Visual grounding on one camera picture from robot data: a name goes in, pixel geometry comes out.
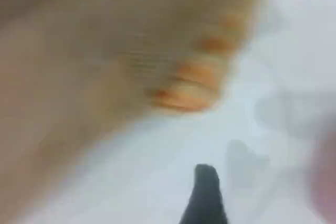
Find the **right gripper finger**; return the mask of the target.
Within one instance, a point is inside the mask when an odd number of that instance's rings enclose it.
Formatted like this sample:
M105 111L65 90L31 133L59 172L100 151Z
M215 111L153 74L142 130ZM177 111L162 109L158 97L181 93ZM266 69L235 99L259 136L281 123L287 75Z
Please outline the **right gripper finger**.
M198 164L194 186L179 224L228 224L216 169Z

